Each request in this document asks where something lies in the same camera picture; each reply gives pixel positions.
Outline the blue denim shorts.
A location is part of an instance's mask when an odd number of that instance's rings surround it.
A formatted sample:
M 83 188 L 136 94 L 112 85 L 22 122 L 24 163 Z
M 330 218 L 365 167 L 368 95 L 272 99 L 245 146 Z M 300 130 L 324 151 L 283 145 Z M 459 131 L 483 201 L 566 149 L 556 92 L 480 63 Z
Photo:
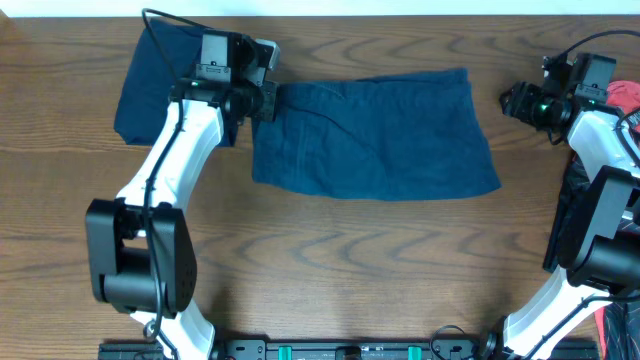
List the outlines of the blue denim shorts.
M 254 122 L 252 178 L 338 199 L 463 199 L 500 188 L 464 68 L 278 90 Z

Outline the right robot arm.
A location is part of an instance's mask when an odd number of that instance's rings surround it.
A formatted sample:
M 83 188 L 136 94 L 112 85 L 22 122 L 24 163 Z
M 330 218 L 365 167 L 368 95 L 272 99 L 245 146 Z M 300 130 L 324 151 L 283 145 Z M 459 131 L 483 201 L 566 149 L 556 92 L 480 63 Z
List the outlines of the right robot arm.
M 630 115 L 608 104 L 613 58 L 547 57 L 540 86 L 519 82 L 500 97 L 504 115 L 560 134 L 588 186 L 568 221 L 554 220 L 546 283 L 501 319 L 479 347 L 481 359 L 548 359 L 585 318 L 639 295 L 639 148 Z

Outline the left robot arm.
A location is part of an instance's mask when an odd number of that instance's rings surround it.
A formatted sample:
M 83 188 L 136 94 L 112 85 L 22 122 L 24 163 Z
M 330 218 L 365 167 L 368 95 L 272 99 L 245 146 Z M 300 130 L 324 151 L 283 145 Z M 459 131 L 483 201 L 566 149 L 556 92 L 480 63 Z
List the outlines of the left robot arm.
M 170 89 L 165 124 L 132 180 L 85 216 L 94 297 L 142 324 L 142 343 L 102 344 L 101 359 L 209 359 L 216 330 L 193 294 L 197 260 L 185 220 L 215 147 L 245 118 L 274 118 L 279 46 L 205 30 L 192 73 Z

